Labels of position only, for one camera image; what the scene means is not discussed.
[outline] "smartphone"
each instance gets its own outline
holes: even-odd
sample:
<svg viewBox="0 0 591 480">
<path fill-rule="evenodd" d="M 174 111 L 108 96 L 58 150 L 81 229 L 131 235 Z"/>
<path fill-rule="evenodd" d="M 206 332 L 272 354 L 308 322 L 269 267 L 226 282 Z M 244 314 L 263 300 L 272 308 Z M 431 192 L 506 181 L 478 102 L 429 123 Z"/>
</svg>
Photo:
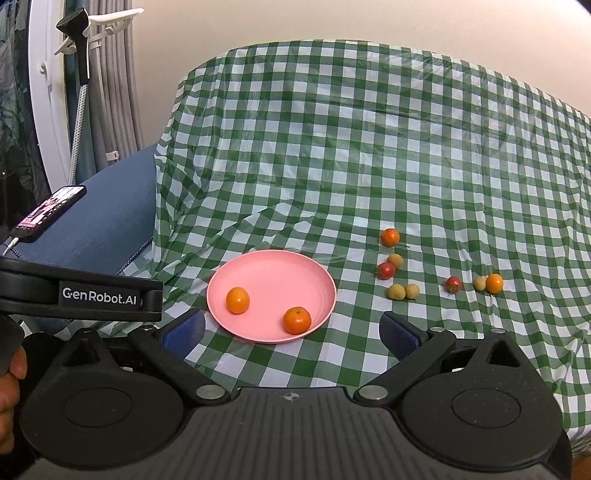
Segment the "smartphone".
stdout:
<svg viewBox="0 0 591 480">
<path fill-rule="evenodd" d="M 33 210 L 10 234 L 21 242 L 34 242 L 68 208 L 86 195 L 84 185 L 62 187 Z"/>
</svg>

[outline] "orange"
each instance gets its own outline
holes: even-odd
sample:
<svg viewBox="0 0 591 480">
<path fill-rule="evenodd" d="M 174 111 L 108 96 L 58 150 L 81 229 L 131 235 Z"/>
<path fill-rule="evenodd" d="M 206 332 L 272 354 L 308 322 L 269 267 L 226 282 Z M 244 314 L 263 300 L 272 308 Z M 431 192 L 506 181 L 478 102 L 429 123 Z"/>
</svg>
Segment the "orange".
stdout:
<svg viewBox="0 0 591 480">
<path fill-rule="evenodd" d="M 493 273 L 489 275 L 486 279 L 486 291 L 488 293 L 492 293 L 496 295 L 497 293 L 503 290 L 503 277 L 501 277 L 498 273 Z"/>
<path fill-rule="evenodd" d="M 379 239 L 385 247 L 393 247 L 400 241 L 400 233 L 394 228 L 386 228 Z"/>
<path fill-rule="evenodd" d="M 283 328 L 292 335 L 307 332 L 312 326 L 312 317 L 304 307 L 293 307 L 283 316 Z"/>
<path fill-rule="evenodd" d="M 226 307 L 235 314 L 244 313 L 251 305 L 251 298 L 242 287 L 234 287 L 226 295 Z"/>
</svg>

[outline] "circular pad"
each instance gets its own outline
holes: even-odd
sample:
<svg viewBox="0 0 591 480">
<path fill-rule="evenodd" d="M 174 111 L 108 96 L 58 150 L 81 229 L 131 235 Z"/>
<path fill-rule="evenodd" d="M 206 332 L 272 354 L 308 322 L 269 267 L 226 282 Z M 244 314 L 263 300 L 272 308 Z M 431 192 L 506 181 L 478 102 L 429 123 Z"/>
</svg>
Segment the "circular pad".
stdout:
<svg viewBox="0 0 591 480">
<path fill-rule="evenodd" d="M 180 397 L 157 378 L 74 367 L 33 392 L 22 409 L 21 428 L 27 442 L 53 463 L 104 469 L 162 448 L 182 418 Z"/>
</svg>

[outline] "wall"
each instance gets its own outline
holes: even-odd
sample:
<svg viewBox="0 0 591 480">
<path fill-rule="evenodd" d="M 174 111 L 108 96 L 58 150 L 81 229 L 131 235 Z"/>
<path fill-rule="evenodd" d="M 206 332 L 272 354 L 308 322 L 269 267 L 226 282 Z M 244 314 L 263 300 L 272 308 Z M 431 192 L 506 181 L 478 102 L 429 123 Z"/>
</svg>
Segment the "wall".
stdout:
<svg viewBox="0 0 591 480">
<path fill-rule="evenodd" d="M 179 81 L 235 47 L 350 39 L 481 64 L 591 115 L 591 15 L 576 0 L 134 0 L 145 145 L 158 141 Z"/>
</svg>

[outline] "human hand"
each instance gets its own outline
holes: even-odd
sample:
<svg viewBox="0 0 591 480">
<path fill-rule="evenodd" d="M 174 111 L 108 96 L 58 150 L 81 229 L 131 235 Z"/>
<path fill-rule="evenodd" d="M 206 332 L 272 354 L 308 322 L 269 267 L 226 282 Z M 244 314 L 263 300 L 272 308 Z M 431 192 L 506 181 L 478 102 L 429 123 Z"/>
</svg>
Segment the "human hand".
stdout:
<svg viewBox="0 0 591 480">
<path fill-rule="evenodd" d="M 7 455 L 14 448 L 12 421 L 20 397 L 18 381 L 26 376 L 27 354 L 20 347 L 12 357 L 8 373 L 0 377 L 0 455 Z"/>
</svg>

